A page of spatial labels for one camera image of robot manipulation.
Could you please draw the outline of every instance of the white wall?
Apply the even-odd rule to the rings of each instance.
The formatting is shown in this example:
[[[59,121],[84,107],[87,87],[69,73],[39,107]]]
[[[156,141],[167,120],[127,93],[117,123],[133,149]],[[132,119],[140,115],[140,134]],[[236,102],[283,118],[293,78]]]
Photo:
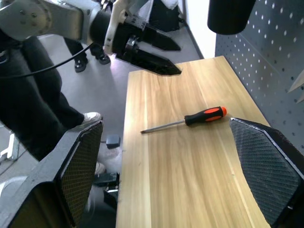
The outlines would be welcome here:
[[[214,57],[216,34],[207,26],[209,0],[179,0],[179,8],[204,58]]]

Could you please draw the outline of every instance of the wooden table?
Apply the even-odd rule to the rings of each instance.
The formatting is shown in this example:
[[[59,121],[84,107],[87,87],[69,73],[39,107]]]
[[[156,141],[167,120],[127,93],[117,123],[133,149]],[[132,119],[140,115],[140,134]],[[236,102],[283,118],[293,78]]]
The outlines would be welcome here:
[[[242,173],[229,118],[267,121],[224,57],[178,66],[180,76],[129,75],[116,227],[269,227]],[[215,106],[228,115],[140,134]]]

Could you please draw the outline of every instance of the screwdriver handle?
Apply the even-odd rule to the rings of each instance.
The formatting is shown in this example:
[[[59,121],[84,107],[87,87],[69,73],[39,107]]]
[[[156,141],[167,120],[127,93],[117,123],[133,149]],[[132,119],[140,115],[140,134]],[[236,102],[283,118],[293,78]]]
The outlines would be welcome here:
[[[214,120],[218,120],[227,114],[225,107],[209,108],[194,115],[185,116],[185,124],[187,126],[193,123],[206,123]]]

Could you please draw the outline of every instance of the person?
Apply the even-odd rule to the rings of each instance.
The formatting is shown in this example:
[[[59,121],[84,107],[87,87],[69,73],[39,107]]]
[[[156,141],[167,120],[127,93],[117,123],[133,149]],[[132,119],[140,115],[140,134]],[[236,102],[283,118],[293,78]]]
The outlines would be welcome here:
[[[68,38],[64,38],[64,40],[67,45],[67,48],[69,49],[69,51],[72,55],[75,55],[78,52],[80,52],[81,50],[83,50],[81,43],[79,43],[78,41],[68,39]],[[95,58],[98,60],[98,62],[101,65],[106,65],[111,62],[109,56],[107,54],[105,54],[102,46],[93,43],[92,46],[90,47],[90,51],[91,51],[92,56],[95,56]],[[86,58],[85,52],[76,56],[75,71],[77,73],[83,72],[86,69],[87,63],[88,63],[88,60]]]
[[[0,56],[0,77],[27,74],[53,65],[37,37],[21,43],[1,30]],[[61,86],[56,69],[29,77],[0,79],[0,121],[38,161],[54,149],[68,129],[102,119],[99,113],[81,114],[72,108]]]

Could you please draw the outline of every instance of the gray pegboard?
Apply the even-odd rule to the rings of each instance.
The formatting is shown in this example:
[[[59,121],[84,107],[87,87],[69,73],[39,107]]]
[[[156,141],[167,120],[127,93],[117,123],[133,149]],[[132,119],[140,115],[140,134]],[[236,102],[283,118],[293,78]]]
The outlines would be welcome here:
[[[257,0],[243,32],[217,35],[225,56],[268,120],[304,154],[304,87],[287,93],[304,69],[304,0]]]

